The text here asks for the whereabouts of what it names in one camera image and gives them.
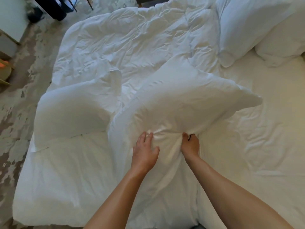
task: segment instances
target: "forearm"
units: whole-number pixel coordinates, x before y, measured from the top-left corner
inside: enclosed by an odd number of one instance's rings
[[[228,229],[292,228],[269,205],[217,173],[199,156],[186,160]]]
[[[84,228],[124,229],[144,177],[145,174],[128,171]]]

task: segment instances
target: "person's left hand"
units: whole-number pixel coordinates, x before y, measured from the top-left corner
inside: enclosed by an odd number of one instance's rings
[[[156,164],[160,148],[157,146],[151,150],[151,141],[153,133],[151,132],[146,137],[146,132],[143,132],[132,150],[132,166],[131,170],[146,175]]]

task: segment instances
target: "pillow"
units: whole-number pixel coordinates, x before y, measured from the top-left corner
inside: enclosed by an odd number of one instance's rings
[[[294,12],[291,3],[292,0],[217,0],[220,63],[229,67],[244,56]]]
[[[268,66],[280,66],[305,51],[305,0],[294,0],[296,13],[278,24],[255,46]]]
[[[80,134],[105,131],[120,108],[120,99],[118,70],[46,92],[40,98],[34,120],[34,151]]]
[[[115,174],[121,180],[131,167],[132,147],[143,131],[154,132],[158,161],[141,185],[130,220],[173,179],[182,154],[182,132],[198,134],[235,111],[261,104],[262,99],[231,80],[194,68],[183,56],[168,60],[147,79],[109,125]]]

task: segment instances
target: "bed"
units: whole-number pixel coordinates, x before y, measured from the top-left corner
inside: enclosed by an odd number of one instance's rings
[[[294,228],[302,228],[305,63],[297,57],[269,68],[251,50],[223,68],[217,59],[219,22],[213,3],[171,0],[76,23],[63,38],[48,92],[91,80],[110,67],[122,73],[124,106],[147,77],[176,55],[189,57],[197,69],[249,88],[263,104],[238,111],[202,132],[200,156],[268,203]],[[117,185],[113,170],[106,132],[78,135],[41,151],[33,135],[13,217],[25,225],[82,227]],[[132,214],[127,228],[190,228],[198,223],[226,228],[182,159],[170,183]]]

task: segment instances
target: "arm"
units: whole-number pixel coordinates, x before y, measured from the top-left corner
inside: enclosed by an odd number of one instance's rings
[[[146,174],[154,167],[159,147],[151,150],[153,134],[142,133],[133,147],[132,166],[84,229],[124,229],[132,204]]]
[[[293,229],[275,210],[210,167],[199,155],[199,140],[183,133],[181,152],[228,229]]]

